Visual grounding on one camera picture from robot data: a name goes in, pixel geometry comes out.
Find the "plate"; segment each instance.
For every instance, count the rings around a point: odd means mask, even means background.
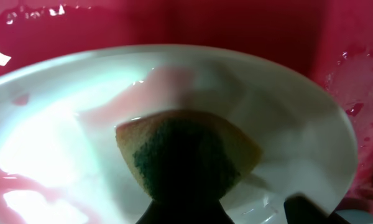
[[[226,118],[262,148],[221,199],[235,223],[286,223],[283,202],[295,194],[330,213],[354,178],[347,116],[297,72],[210,47],[95,50],[0,77],[0,222],[135,223],[150,198],[114,128],[177,108]]]

